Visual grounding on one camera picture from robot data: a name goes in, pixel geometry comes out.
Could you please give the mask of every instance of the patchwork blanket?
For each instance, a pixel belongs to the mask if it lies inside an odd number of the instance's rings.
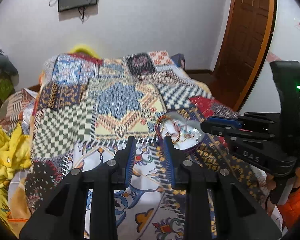
[[[170,111],[199,122],[212,114],[236,113],[174,65],[166,51],[103,60],[62,54],[46,62],[41,84],[30,128],[33,165],[25,181],[31,213],[71,169],[97,167],[134,136],[137,153],[131,184],[114,193],[118,238],[182,239],[186,192],[163,180],[167,162],[158,143],[157,121]],[[184,140],[193,137],[187,126],[172,122]],[[188,158],[214,171],[229,169],[257,201],[263,201],[250,166],[228,154],[223,138],[204,134]],[[91,199],[92,190],[86,205],[86,238]],[[210,193],[209,202],[211,233],[216,237]]]

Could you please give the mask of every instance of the metal screw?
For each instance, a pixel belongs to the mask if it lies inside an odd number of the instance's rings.
[[[192,161],[191,160],[184,160],[183,165],[187,166],[187,167],[190,167],[192,165]]]
[[[78,175],[78,174],[80,173],[80,169],[74,168],[74,169],[72,169],[72,170],[70,171],[70,173],[71,173],[71,175],[76,176],[76,175]]]
[[[109,160],[109,161],[107,161],[107,164],[109,166],[115,166],[117,164],[117,161],[116,160]]]
[[[229,171],[227,169],[221,169],[220,174],[223,176],[227,176],[227,175],[229,175]]]

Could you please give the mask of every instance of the door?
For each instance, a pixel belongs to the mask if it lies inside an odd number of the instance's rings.
[[[210,85],[213,96],[238,110],[264,62],[274,0],[232,0],[225,36]]]

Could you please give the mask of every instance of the white wall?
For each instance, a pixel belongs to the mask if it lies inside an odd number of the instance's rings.
[[[300,62],[300,6],[295,0],[278,0],[277,18],[269,51],[282,60]],[[266,62],[240,113],[280,112],[279,95],[275,88],[270,65]]]
[[[225,0],[225,6],[223,8],[223,18],[222,18],[220,33],[219,33],[217,45],[216,45],[216,48],[215,48],[215,51],[214,51],[214,54],[213,54],[213,58],[212,58],[211,64],[210,64],[210,70],[211,71],[213,71],[214,67],[216,66],[217,59],[218,59],[218,56],[219,56],[219,52],[220,52],[220,49],[221,49],[221,45],[222,45],[222,42],[223,42],[223,37],[225,36],[225,31],[226,31],[228,16],[229,16],[229,11],[230,11],[230,4],[231,4],[231,0]]]
[[[77,10],[58,13],[49,1],[0,4],[0,44],[19,71],[17,89],[37,84],[45,60],[79,43],[101,57],[163,49],[185,54],[187,69],[209,69],[225,6],[225,0],[99,0],[82,24]]]

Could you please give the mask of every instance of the yellow plush fabric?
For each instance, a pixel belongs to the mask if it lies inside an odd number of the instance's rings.
[[[9,137],[0,126],[0,217],[6,224],[8,208],[7,187],[16,170],[31,166],[29,136],[22,134],[20,124]]]

